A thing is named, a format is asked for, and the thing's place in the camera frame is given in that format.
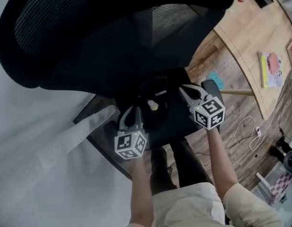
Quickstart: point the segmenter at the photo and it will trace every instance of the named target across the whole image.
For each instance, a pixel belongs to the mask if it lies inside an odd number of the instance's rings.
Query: chair backrest
[[[189,64],[233,0],[9,0],[0,62],[17,83],[114,97]],[[200,15],[201,6],[208,10]]]

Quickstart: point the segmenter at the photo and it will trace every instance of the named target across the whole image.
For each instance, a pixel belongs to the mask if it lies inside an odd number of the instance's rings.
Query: black and white cube
[[[141,157],[147,144],[140,131],[116,136],[114,142],[115,152],[125,160]]]
[[[225,120],[225,106],[214,97],[194,108],[194,121],[210,130]]]

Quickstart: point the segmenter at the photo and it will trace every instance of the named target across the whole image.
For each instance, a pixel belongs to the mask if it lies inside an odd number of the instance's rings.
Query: wooden table
[[[286,48],[292,38],[292,25],[284,10],[277,0],[262,9],[254,0],[244,3],[235,0],[214,31],[246,76],[263,119],[268,119],[282,88],[262,88],[257,52],[275,52],[282,56],[284,82],[291,70]]]

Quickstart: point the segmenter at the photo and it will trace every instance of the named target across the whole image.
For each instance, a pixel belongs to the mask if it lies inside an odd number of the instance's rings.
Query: beige shirt
[[[225,194],[223,203],[235,227],[280,227],[280,215],[239,183]],[[153,196],[153,227],[220,227],[225,212],[210,183],[161,192]],[[128,227],[142,227],[129,224]]]

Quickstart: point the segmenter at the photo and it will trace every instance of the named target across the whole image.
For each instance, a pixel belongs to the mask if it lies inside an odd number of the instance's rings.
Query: person's left arm
[[[151,227],[154,219],[149,178],[143,158],[132,160],[132,195],[130,224]]]

